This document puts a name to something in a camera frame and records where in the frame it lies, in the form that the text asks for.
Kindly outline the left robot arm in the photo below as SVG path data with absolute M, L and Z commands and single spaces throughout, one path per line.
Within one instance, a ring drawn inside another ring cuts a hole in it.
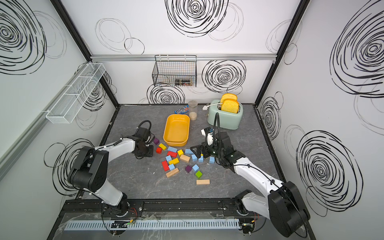
M 73 187 L 96 196 L 113 215 L 123 217 L 129 212 L 127 195 L 115 188 L 107 179 L 109 163 L 125 154 L 132 153 L 138 159 L 152 157 L 154 146 L 143 139 L 121 138 L 98 147 L 80 149 L 68 174 L 68 183 Z

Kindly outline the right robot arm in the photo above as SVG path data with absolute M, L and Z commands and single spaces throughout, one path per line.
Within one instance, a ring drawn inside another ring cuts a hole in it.
M 191 148 L 204 158 L 213 157 L 219 165 L 251 183 L 261 194 L 244 191 L 238 195 L 238 211 L 254 212 L 270 220 L 284 237 L 305 228 L 311 215 L 297 186 L 278 180 L 257 167 L 245 154 L 234 149 L 226 132 L 202 131 L 205 141 Z

